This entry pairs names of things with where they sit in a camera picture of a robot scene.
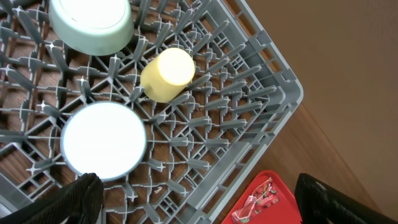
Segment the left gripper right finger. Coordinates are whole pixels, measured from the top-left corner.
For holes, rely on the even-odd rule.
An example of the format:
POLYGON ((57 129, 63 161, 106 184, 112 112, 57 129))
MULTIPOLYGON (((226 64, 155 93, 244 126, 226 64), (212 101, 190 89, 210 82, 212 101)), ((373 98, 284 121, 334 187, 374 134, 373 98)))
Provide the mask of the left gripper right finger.
POLYGON ((307 173, 299 174, 294 195, 303 224, 397 224, 307 173))

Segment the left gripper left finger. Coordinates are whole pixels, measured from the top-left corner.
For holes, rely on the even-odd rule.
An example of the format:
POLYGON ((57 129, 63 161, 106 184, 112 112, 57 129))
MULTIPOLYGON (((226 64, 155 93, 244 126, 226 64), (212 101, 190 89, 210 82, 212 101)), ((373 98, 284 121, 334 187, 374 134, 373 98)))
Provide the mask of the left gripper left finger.
POLYGON ((94 173, 4 218, 1 224, 95 224, 104 205, 104 185, 94 173))

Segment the red snack wrapper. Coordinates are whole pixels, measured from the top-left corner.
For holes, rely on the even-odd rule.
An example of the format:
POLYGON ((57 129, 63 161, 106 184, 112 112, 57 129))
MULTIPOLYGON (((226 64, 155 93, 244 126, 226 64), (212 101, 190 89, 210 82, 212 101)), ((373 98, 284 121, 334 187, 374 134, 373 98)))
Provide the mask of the red snack wrapper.
POLYGON ((251 192, 244 205, 235 210, 231 218, 234 223, 248 223, 265 208, 270 207, 278 201, 279 196, 270 177, 251 192))

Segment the light blue plastic bowl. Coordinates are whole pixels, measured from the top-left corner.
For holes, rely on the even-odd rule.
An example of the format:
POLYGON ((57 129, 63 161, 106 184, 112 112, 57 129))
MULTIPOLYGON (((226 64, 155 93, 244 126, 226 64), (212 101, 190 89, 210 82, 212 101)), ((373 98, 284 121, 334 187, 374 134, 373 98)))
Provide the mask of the light blue plastic bowl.
POLYGON ((77 175, 94 173, 103 181, 124 177, 144 157, 147 134, 143 121, 130 107, 99 101, 68 118, 60 150, 77 175))

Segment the yellow plastic cup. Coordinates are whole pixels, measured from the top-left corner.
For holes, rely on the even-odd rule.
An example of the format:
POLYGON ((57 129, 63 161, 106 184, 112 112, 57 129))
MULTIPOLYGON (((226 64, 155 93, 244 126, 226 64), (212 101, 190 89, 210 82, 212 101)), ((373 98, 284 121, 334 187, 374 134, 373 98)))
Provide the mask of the yellow plastic cup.
POLYGON ((173 100, 193 79, 195 63, 186 51, 169 48, 161 52, 141 72, 141 86, 152 100, 173 100))

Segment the green plastic bowl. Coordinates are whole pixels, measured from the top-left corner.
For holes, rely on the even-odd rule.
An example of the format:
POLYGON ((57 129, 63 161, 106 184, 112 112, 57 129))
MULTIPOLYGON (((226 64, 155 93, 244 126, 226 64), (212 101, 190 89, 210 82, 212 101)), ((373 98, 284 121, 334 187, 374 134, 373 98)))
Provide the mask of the green plastic bowl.
POLYGON ((110 55, 132 38, 128 0, 50 0, 49 19, 65 44, 88 55, 110 55))

